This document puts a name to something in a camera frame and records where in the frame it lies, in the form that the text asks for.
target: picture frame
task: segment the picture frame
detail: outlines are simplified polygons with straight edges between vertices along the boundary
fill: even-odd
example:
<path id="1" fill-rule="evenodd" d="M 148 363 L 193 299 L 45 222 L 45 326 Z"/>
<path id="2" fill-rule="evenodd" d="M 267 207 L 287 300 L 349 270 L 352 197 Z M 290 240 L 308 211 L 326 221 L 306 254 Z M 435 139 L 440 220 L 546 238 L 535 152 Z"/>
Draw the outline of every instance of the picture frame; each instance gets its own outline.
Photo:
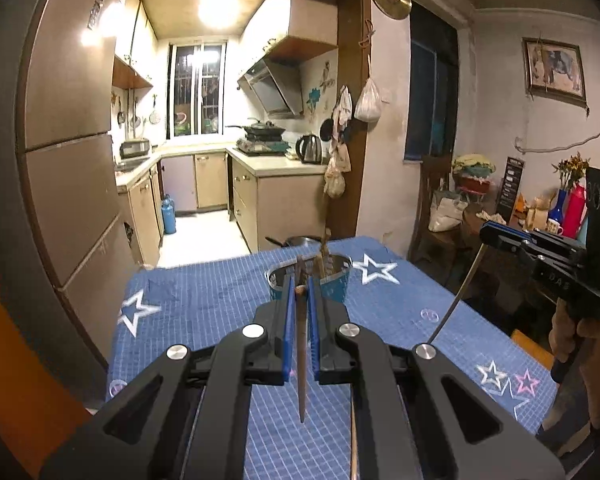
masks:
<path id="1" fill-rule="evenodd" d="M 522 38 L 526 91 L 587 107 L 580 47 L 561 41 Z"/>

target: pink star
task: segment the pink star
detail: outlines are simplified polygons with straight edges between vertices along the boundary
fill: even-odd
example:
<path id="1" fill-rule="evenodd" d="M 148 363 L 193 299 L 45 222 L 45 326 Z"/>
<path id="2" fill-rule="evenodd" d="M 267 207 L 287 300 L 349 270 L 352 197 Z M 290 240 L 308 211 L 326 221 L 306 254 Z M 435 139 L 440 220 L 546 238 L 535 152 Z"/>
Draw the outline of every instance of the pink star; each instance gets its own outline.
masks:
<path id="1" fill-rule="evenodd" d="M 515 374 L 516 380 L 518 381 L 518 394 L 522 394 L 524 392 L 529 392 L 534 397 L 536 396 L 536 392 L 534 391 L 534 387 L 540 384 L 538 379 L 532 379 L 529 375 L 529 369 L 527 368 L 525 374 L 520 376 Z"/>

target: electric kettle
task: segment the electric kettle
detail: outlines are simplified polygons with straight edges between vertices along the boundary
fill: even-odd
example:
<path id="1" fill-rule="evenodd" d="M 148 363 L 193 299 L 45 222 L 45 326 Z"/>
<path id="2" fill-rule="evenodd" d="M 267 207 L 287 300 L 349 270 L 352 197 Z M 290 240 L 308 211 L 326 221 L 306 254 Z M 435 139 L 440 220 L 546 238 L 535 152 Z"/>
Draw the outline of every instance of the electric kettle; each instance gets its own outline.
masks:
<path id="1" fill-rule="evenodd" d="M 322 163 L 322 145 L 315 135 L 305 135 L 296 142 L 296 153 L 300 161 L 305 164 Z"/>

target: kitchen sink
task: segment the kitchen sink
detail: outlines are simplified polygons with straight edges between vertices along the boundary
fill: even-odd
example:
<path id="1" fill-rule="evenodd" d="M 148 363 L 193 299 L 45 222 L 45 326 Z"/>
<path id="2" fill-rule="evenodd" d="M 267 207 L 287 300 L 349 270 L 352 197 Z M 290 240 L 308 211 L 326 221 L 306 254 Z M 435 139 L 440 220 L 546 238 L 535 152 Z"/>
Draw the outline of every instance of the kitchen sink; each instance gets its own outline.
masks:
<path id="1" fill-rule="evenodd" d="M 122 160 L 116 164 L 116 171 L 120 171 L 122 173 L 133 171 L 135 168 L 146 162 L 148 159 L 148 156 L 138 156 L 136 158 Z"/>

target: white tile floor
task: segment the white tile floor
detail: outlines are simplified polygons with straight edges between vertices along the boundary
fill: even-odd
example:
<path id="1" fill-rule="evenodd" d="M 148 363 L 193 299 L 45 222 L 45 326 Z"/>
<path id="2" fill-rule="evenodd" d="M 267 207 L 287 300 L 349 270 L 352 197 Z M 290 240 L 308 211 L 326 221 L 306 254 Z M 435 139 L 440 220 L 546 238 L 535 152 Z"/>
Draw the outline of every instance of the white tile floor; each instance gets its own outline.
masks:
<path id="1" fill-rule="evenodd" d="M 176 218 L 176 232 L 164 235 L 158 267 L 177 267 L 250 254 L 229 212 L 213 211 Z"/>

